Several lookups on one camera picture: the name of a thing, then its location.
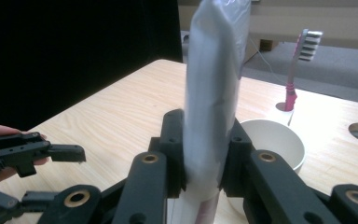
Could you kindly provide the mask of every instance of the wooden table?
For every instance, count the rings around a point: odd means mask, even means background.
[[[1,182],[0,190],[20,199],[26,190],[61,191],[77,184],[104,190],[116,184],[127,176],[133,157],[147,151],[150,138],[160,135],[163,115],[183,108],[185,78],[184,64],[156,61],[33,128],[52,143],[81,145],[87,162],[48,162],[36,168],[37,175]],[[358,122],[358,103],[297,94],[291,127],[307,150],[300,177],[327,194],[337,184],[358,185],[358,139],[348,131]],[[283,99],[284,87],[243,78],[237,118],[267,118]],[[12,222],[36,223],[38,217],[24,215]],[[223,192],[214,223],[246,223]]]

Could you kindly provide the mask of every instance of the toothbrush head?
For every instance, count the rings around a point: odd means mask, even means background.
[[[297,40],[295,58],[307,62],[312,61],[323,34],[320,31],[303,30]]]

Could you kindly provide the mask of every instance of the human hand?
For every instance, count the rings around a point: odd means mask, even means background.
[[[17,130],[17,129],[13,129],[13,128],[9,128],[9,127],[0,125],[0,136],[11,135],[11,134],[16,134],[16,133],[21,133],[21,131]],[[48,161],[48,158],[44,158],[44,159],[41,159],[41,160],[38,160],[38,161],[34,161],[34,165],[43,165],[47,161]],[[16,170],[14,168],[6,167],[2,171],[0,171],[0,181],[13,176],[14,174],[16,174]]]

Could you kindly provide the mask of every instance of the gray floor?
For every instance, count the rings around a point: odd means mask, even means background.
[[[243,75],[285,85],[295,47],[294,43],[280,43],[272,51],[257,53],[245,64]],[[358,49],[320,46],[311,62],[298,62],[295,85],[358,102]]]

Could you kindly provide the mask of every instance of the toothbrush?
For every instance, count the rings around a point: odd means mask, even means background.
[[[316,49],[321,42],[323,32],[309,31],[304,29],[298,37],[295,54],[290,64],[289,75],[286,83],[286,101],[284,103],[284,111],[292,111],[295,108],[296,90],[295,90],[295,72],[298,60],[310,62],[315,55]]]

